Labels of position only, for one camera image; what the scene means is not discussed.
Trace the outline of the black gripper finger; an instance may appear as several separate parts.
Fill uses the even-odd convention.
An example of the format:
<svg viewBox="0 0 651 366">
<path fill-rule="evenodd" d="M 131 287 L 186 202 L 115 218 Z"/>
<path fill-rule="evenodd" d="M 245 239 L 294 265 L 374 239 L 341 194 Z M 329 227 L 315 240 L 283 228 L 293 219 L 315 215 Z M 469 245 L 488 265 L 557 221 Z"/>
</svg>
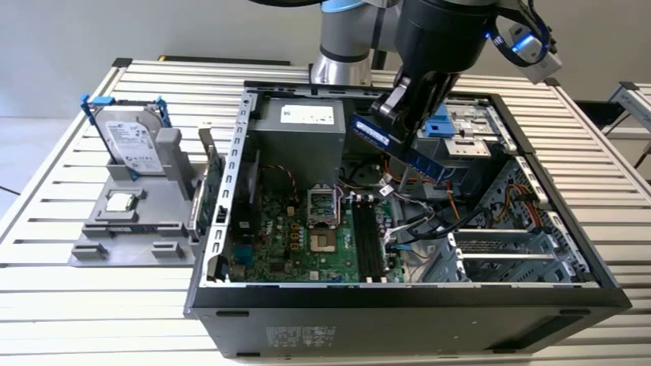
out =
<svg viewBox="0 0 651 366">
<path fill-rule="evenodd" d="M 371 113 L 379 120 L 399 127 L 405 148 L 411 147 L 423 121 L 437 112 L 453 87 L 458 74 L 422 74 L 409 77 L 398 74 L 394 88 L 371 105 Z"/>
</svg>

